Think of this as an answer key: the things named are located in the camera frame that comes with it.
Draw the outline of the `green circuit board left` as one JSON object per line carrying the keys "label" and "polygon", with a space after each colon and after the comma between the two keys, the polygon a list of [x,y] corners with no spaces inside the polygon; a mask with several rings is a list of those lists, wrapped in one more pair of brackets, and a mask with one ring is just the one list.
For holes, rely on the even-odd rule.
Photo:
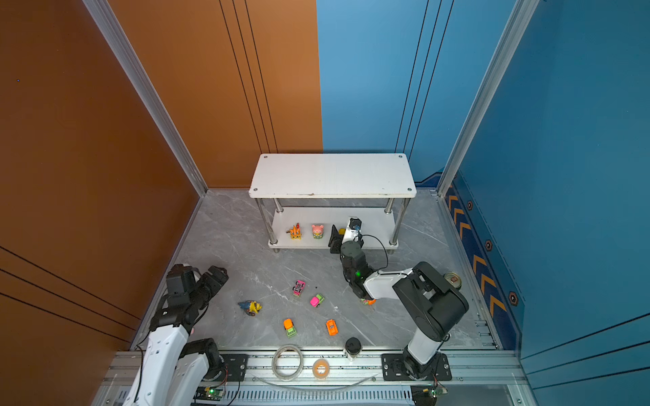
{"label": "green circuit board left", "polygon": [[193,402],[194,403],[199,403],[200,401],[221,402],[222,400],[224,400],[226,392],[227,389],[225,386],[198,387],[193,397]]}

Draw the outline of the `blue yellow duck figure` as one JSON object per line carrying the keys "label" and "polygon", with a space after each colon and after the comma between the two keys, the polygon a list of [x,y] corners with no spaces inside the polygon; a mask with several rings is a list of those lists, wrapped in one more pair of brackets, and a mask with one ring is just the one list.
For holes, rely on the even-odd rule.
{"label": "blue yellow duck figure", "polygon": [[262,305],[255,300],[247,300],[238,303],[240,309],[245,311],[247,316],[257,316],[262,310]]}

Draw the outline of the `tan tape roll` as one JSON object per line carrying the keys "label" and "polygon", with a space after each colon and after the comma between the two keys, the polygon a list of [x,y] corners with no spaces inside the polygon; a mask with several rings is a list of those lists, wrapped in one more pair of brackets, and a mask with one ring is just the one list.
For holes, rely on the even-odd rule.
{"label": "tan tape roll", "polygon": [[330,364],[325,358],[318,359],[312,365],[312,373],[318,380],[324,380],[330,374]]}

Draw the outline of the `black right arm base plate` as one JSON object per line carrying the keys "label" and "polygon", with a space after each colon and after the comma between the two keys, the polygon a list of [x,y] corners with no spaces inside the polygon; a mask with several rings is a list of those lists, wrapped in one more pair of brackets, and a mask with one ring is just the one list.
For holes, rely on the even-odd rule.
{"label": "black right arm base plate", "polygon": [[387,382],[427,381],[449,382],[452,380],[447,355],[436,353],[428,363],[422,365],[407,352],[382,354],[382,374]]}

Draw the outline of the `clear tape roll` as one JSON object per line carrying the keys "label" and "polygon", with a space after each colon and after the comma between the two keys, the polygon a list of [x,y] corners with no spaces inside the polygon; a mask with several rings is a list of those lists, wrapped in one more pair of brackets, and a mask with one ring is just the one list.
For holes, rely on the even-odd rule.
{"label": "clear tape roll", "polygon": [[276,350],[272,359],[272,373],[283,381],[296,380],[304,369],[304,355],[298,346],[287,344]]}

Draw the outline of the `green circuit board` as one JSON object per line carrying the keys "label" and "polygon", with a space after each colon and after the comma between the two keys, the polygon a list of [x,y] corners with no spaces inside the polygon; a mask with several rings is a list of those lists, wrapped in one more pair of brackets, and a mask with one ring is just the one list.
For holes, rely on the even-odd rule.
{"label": "green circuit board", "polygon": [[194,403],[199,403],[200,401],[221,402],[222,400],[224,400],[226,392],[227,389],[225,386],[198,387],[193,397],[193,402]]}
{"label": "green circuit board", "polygon": [[411,386],[411,399],[414,406],[436,406],[438,400],[448,394],[443,385]]}

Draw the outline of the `pink green toy car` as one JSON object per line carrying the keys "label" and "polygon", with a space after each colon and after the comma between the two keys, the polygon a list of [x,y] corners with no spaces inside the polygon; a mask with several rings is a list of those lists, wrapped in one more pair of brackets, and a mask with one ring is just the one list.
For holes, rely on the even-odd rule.
{"label": "pink green toy car", "polygon": [[314,308],[318,308],[320,304],[322,304],[324,301],[324,297],[321,294],[316,294],[314,297],[311,298],[310,300],[310,305]]}

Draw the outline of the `black lidded paper cup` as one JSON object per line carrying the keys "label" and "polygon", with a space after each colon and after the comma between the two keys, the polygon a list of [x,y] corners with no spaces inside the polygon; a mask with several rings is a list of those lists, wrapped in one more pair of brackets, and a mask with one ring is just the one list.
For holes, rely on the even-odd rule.
{"label": "black lidded paper cup", "polygon": [[350,361],[354,361],[362,351],[362,343],[359,338],[348,338],[345,342],[345,355]]}

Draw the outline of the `orange green toy truck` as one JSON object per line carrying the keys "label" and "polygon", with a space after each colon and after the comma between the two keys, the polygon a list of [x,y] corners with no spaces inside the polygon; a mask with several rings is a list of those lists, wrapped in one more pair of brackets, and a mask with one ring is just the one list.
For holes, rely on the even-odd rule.
{"label": "orange green toy truck", "polygon": [[296,336],[297,331],[293,321],[289,318],[285,319],[283,322],[284,330],[288,338]]}

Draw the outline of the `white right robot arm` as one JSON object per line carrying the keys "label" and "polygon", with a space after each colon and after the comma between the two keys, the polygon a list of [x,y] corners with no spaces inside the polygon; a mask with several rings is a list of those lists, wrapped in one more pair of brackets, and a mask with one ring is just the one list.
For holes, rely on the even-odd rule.
{"label": "white right robot arm", "polygon": [[340,256],[344,279],[362,302],[394,299],[404,306],[416,331],[403,351],[403,371],[414,381],[434,379],[443,360],[442,344],[470,309],[460,292],[462,280],[427,262],[398,272],[375,269],[362,250],[364,237],[358,230],[342,234],[333,228],[328,248]]}

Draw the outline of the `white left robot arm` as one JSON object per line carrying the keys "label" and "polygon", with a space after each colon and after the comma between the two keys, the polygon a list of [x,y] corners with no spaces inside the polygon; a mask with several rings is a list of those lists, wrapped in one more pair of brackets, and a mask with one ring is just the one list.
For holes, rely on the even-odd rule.
{"label": "white left robot arm", "polygon": [[151,319],[147,345],[126,405],[189,405],[205,379],[226,376],[212,338],[191,341],[193,328],[210,301],[228,282],[223,267],[177,264],[166,276],[167,292]]}

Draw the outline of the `white two-tier metal shelf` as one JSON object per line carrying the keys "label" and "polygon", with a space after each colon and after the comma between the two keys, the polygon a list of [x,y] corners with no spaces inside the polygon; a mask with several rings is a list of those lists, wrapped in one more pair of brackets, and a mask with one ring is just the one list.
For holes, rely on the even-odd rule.
{"label": "white two-tier metal shelf", "polygon": [[[394,251],[406,208],[416,197],[409,162],[403,153],[262,154],[249,196],[257,206],[274,203],[272,218],[264,218],[273,250],[325,250],[332,226],[362,221],[365,247]],[[296,223],[302,237],[287,231]],[[311,225],[323,224],[321,240]]]}

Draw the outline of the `pink green monster figure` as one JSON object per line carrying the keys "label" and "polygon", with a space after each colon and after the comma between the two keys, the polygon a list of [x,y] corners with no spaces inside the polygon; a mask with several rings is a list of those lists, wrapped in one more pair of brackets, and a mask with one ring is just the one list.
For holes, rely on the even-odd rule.
{"label": "pink green monster figure", "polygon": [[315,240],[321,240],[324,235],[324,225],[323,224],[313,224],[311,225],[312,237]]}

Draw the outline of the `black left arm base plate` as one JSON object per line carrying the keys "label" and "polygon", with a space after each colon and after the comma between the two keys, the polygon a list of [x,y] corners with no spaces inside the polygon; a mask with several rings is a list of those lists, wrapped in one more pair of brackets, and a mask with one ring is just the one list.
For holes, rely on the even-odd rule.
{"label": "black left arm base plate", "polygon": [[243,382],[248,365],[246,354],[226,354],[208,358],[208,372],[203,382]]}

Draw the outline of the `orange yellow dragon figure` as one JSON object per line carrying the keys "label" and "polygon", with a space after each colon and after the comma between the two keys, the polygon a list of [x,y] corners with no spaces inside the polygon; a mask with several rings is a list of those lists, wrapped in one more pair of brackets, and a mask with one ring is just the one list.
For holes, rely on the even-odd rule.
{"label": "orange yellow dragon figure", "polygon": [[301,226],[299,223],[294,224],[288,231],[287,234],[292,240],[300,240],[302,237]]}

